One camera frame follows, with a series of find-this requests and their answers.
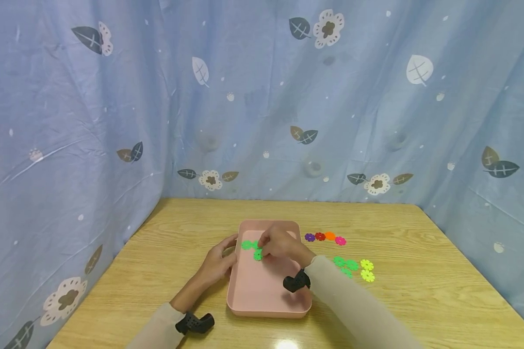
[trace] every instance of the white flower print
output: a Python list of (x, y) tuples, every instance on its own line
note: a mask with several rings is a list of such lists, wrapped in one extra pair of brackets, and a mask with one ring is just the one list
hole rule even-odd
[(390, 177), (386, 173), (374, 175), (363, 187), (371, 195), (384, 194), (390, 189), (388, 181), (390, 181)]
[(314, 24), (312, 34), (316, 37), (315, 48), (331, 46), (340, 39), (340, 30), (344, 28), (344, 16), (333, 14), (332, 9), (324, 10), (318, 16), (318, 23)]
[(41, 326), (48, 326), (57, 322), (60, 318), (65, 319), (78, 306), (87, 288), (87, 281), (82, 282), (78, 277), (64, 280), (58, 286), (58, 290), (51, 294), (43, 309), (45, 315), (41, 317)]
[(108, 29), (105, 23), (99, 21), (99, 32), (101, 33), (101, 39), (103, 43), (101, 44), (101, 52), (103, 56), (110, 56), (113, 52), (113, 44), (111, 43), (111, 30)]
[(209, 191), (220, 190), (223, 183), (219, 181), (219, 173), (215, 170), (204, 171), (198, 181)]

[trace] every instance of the black device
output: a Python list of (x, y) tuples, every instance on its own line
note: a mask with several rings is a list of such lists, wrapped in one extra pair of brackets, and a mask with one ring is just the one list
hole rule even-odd
[(301, 269), (294, 278), (285, 276), (285, 279), (283, 279), (283, 287), (291, 293), (295, 293), (305, 286), (307, 288), (311, 287), (311, 280), (309, 276), (305, 274), (305, 269)]
[(184, 319), (178, 321), (175, 328), (177, 328), (177, 331), (181, 334), (186, 334), (188, 331), (194, 333), (206, 333), (214, 324), (215, 320), (210, 313), (207, 313), (202, 316), (201, 319), (198, 319), (193, 313), (186, 312)]

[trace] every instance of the plastic tray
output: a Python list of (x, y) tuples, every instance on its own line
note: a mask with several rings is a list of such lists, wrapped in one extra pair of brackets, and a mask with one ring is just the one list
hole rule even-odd
[[(255, 241), (276, 221), (243, 221), (237, 238), (238, 261), (233, 267), (228, 288), (227, 303), (237, 316), (300, 318), (312, 305), (309, 289), (291, 293), (283, 287), (285, 276), (295, 277), (300, 266), (289, 258), (265, 257), (256, 261), (254, 249), (243, 250), (245, 240)], [(279, 221), (285, 229), (300, 240), (299, 224), (294, 221)]]

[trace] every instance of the wooden table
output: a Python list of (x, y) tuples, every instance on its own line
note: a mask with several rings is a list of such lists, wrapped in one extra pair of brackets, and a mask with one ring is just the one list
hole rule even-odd
[[(208, 199), (161, 200), (49, 348), (123, 348), (193, 275), (207, 250), (248, 218), (293, 220), (303, 234), (344, 236), (345, 246), (315, 241), (310, 247), (329, 257), (373, 261), (375, 282), (358, 275), (354, 282), (426, 348), (524, 349), (522, 318), (416, 206)], [(197, 315), (212, 313), (215, 327), (205, 338), (188, 335), (182, 348), (351, 348), (346, 330), (317, 299), (301, 320), (236, 317), (226, 307), (226, 291), (222, 282), (201, 300)]]

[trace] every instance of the beige sleeve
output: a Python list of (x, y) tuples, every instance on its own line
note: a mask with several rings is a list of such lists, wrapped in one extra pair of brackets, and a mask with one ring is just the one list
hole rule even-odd
[(163, 303), (126, 349), (177, 348), (184, 335), (177, 331), (175, 325), (182, 319), (183, 313), (175, 311), (170, 304)]
[(423, 348), (381, 302), (324, 256), (314, 257), (305, 273), (311, 279), (311, 291), (347, 327), (358, 348)]

